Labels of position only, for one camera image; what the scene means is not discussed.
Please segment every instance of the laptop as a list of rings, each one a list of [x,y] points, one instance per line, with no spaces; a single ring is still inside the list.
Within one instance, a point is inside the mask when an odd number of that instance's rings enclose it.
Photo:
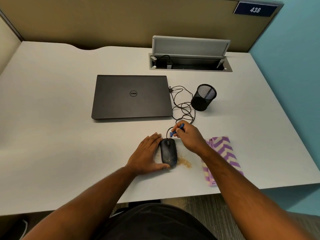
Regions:
[[[167,76],[98,75],[91,118],[172,116]]]

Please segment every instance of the hand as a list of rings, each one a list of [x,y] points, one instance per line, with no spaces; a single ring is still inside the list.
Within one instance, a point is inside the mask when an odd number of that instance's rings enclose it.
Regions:
[[[161,134],[157,132],[152,136],[147,136],[142,142],[140,142],[138,148],[129,158],[126,167],[133,170],[134,174],[141,175],[156,172],[162,169],[170,169],[169,164],[156,163],[153,160],[154,153],[162,141]]]
[[[184,124],[184,131],[179,128],[182,124]],[[205,139],[202,137],[197,127],[189,124],[185,120],[176,123],[171,132],[174,131],[176,131],[176,134],[174,134],[173,136],[181,138],[183,145],[189,151],[196,153],[198,156],[205,153],[208,149],[211,149],[210,146],[206,143]]]

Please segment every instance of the forearm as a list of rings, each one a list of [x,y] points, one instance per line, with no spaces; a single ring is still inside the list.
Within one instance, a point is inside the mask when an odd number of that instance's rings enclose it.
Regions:
[[[284,210],[213,149],[204,150],[200,157],[208,166],[247,240],[312,239]]]
[[[135,177],[128,167],[120,168],[55,210],[24,239],[90,239]]]

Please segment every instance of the floor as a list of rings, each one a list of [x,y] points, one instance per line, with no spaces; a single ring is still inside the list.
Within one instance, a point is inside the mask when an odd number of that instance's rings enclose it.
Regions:
[[[219,240],[244,240],[235,224],[231,213],[221,194],[191,196],[183,198],[162,199],[162,203],[177,206],[189,212],[206,226]],[[127,203],[117,204],[116,209],[126,207]],[[51,211],[35,212],[25,215],[30,231],[38,222]],[[320,217],[289,213],[302,227],[320,240]]]

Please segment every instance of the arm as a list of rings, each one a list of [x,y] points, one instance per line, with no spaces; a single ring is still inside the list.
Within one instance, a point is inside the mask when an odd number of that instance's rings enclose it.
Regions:
[[[52,212],[23,239],[90,239],[96,228],[108,219],[119,198],[137,175],[170,168],[168,164],[157,164],[153,160],[154,152],[161,140],[161,134],[147,136],[126,166]]]
[[[182,123],[185,124],[184,131],[179,129]],[[275,202],[210,148],[196,127],[180,121],[172,131],[177,132],[175,136],[181,138],[187,149],[206,163],[246,240],[313,239]]]

